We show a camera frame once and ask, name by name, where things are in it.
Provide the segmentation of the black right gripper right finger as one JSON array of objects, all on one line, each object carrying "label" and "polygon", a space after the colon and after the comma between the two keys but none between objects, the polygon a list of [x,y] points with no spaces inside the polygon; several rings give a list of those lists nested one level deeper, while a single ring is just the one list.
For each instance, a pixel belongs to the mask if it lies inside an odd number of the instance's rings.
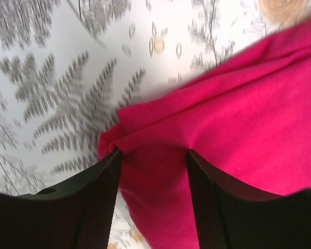
[{"label": "black right gripper right finger", "polygon": [[186,156],[200,248],[311,248],[311,188],[280,196]]}]

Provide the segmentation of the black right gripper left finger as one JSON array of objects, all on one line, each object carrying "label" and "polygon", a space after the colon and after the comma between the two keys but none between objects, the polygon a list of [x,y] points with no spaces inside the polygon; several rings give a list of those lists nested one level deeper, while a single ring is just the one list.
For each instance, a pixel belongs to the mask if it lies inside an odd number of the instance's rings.
[{"label": "black right gripper left finger", "polygon": [[115,150],[37,194],[0,193],[0,248],[106,248],[121,165]]}]

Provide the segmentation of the magenta t shirt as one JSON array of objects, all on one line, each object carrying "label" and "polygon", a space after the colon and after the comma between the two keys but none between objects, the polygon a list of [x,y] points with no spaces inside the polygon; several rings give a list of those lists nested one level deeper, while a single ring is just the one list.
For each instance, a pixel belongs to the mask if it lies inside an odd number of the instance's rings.
[{"label": "magenta t shirt", "polygon": [[311,19],[118,116],[98,155],[122,151],[133,222],[152,248],[198,248],[188,149],[278,195],[311,187]]}]

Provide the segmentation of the floral patterned table mat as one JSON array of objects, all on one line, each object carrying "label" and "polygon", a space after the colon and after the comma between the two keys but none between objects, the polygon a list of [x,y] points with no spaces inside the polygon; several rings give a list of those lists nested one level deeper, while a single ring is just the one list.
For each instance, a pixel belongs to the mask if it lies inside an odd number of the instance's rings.
[{"label": "floral patterned table mat", "polygon": [[[88,169],[119,110],[310,19],[311,1],[0,1],[0,193]],[[119,185],[106,248],[152,248]]]}]

